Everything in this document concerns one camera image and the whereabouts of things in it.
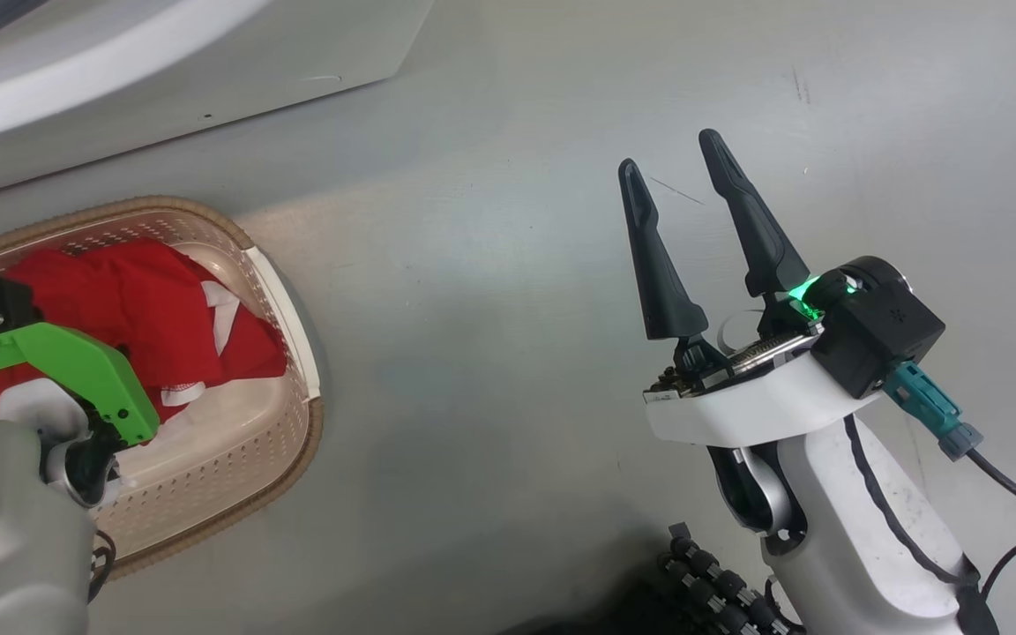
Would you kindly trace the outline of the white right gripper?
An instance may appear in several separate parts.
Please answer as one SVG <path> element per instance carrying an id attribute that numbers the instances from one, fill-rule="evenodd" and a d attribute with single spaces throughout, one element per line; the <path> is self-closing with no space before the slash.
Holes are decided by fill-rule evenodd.
<path id="1" fill-rule="evenodd" d="M 657 437 L 750 447 L 825 429 L 883 393 L 915 358 L 915 294 L 882 258 L 811 276 L 782 227 L 713 129 L 698 134 L 714 191 L 728 205 L 744 253 L 744 285 L 767 301 L 765 330 L 686 377 L 669 367 L 644 392 Z M 636 161 L 618 165 L 626 233 L 649 340 L 700 339 L 708 317 L 690 300 L 661 239 L 660 213 Z"/>

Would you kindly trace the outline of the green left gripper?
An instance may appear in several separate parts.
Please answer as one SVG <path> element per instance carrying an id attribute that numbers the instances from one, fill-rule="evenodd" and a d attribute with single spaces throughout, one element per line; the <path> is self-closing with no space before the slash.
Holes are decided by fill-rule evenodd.
<path id="1" fill-rule="evenodd" d="M 27 364 L 84 403 L 89 429 L 116 445 L 154 439 L 161 419 L 129 359 L 81 331 L 33 322 L 0 331 L 0 371 Z"/>

